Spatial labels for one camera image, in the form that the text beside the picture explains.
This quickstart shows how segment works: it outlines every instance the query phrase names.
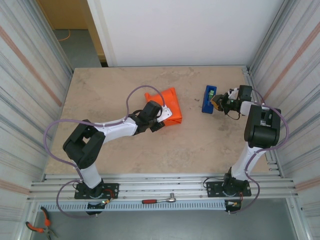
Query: floor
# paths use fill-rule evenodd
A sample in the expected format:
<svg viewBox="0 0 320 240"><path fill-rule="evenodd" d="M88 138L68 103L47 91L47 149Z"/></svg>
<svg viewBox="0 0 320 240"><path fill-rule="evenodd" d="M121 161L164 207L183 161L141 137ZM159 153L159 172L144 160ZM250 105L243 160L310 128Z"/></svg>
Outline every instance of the floor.
<svg viewBox="0 0 320 240"><path fill-rule="evenodd" d="M247 117L233 120L214 111L202 113L206 85L217 86L217 93L244 84L241 67L101 67L76 68L64 104L62 119L89 119L103 123L126 114L126 98L136 87L151 85L164 91L174 87L182 112L182 123L157 132L147 130L104 144L96 160L99 173L225 173L238 160L244 148ZM144 88L130 100L130 113L142 109ZM69 161L62 146L76 123L60 123L52 152ZM265 158L254 172L268 172ZM46 173L75 173L69 165L49 159Z"/></svg>
<svg viewBox="0 0 320 240"><path fill-rule="evenodd" d="M68 30L53 31L58 40L68 37ZM88 30L70 30L70 37L59 41L64 53L75 68L101 68Z"/></svg>
<svg viewBox="0 0 320 240"><path fill-rule="evenodd" d="M297 240L285 199L259 199L236 215L222 210L103 212L91 219L49 214L59 240ZM43 221L39 212L35 225ZM32 233L31 240L43 239Z"/></svg>

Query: beige tabletop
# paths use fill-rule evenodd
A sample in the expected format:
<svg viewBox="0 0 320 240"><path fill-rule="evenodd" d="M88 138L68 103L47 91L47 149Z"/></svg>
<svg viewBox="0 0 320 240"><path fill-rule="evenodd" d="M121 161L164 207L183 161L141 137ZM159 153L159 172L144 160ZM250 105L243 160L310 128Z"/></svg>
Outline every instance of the beige tabletop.
<svg viewBox="0 0 320 240"><path fill-rule="evenodd" d="M140 85L159 91L174 87L182 112L182 124L166 126L157 132L149 129L104 144L96 160L101 174L107 173L225 173L237 161L244 147L247 118L232 120L223 112L202 113L206 85L217 86L223 94L244 84L241 67L119 67L77 68L62 111L62 119L89 119L101 123L126 114L126 98ZM136 91L129 100L130 113L142 109L144 93ZM60 123L52 152L69 160L62 146L77 126ZM267 172L262 157L255 172ZM74 173L69 165L49 159L46 173Z"/></svg>

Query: corrugated metal wall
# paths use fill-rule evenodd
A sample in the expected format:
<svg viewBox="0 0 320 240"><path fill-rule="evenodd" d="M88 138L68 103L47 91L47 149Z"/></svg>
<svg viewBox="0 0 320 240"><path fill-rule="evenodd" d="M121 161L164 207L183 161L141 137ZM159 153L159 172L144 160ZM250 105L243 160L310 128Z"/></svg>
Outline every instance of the corrugated metal wall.
<svg viewBox="0 0 320 240"><path fill-rule="evenodd" d="M0 239L18 232L46 166L43 132L59 119L72 77L61 51L33 0L0 1Z"/></svg>
<svg viewBox="0 0 320 240"><path fill-rule="evenodd" d="M251 76L266 103L287 119L289 142L278 150L279 162L296 183L313 238L320 239L320 1L289 2Z"/></svg>

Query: orange fabric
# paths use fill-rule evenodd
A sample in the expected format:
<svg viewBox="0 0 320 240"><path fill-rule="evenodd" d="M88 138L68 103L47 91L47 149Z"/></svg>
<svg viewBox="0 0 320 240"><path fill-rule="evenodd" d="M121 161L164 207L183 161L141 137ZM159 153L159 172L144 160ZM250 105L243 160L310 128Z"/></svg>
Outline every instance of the orange fabric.
<svg viewBox="0 0 320 240"><path fill-rule="evenodd" d="M161 94L164 97L165 105L171 110L172 116L168 119L164 120L164 124L166 126L171 126L175 124L181 124L182 122L182 114L178 102L178 97L176 94L176 90L174 87L171 87L165 91L162 91ZM151 96L149 93L144 94L147 102L155 101L156 103L163 105L162 98L159 94Z"/></svg>

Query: white robotic arm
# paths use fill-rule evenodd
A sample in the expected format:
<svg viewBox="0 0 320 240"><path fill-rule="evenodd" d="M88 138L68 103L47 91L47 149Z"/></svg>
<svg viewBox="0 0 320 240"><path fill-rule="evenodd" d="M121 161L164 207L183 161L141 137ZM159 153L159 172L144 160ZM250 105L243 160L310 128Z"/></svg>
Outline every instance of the white robotic arm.
<svg viewBox="0 0 320 240"><path fill-rule="evenodd" d="M63 150L80 170L87 195L99 198L103 189L95 161L103 144L125 136L133 136L151 129L152 132L164 127L164 120L172 116L167 106L154 101L146 104L143 110L135 111L127 117L103 123L101 127L79 124L63 145Z"/></svg>
<svg viewBox="0 0 320 240"><path fill-rule="evenodd" d="M248 116L244 130L245 145L238 161L224 175L221 184L210 185L216 197L238 196L239 192L250 196L247 175L264 154L261 150L277 145L279 140L280 117L271 109L252 102L251 92L251 86L241 85L211 99L214 108L226 115L229 111L236 111L239 115Z"/></svg>

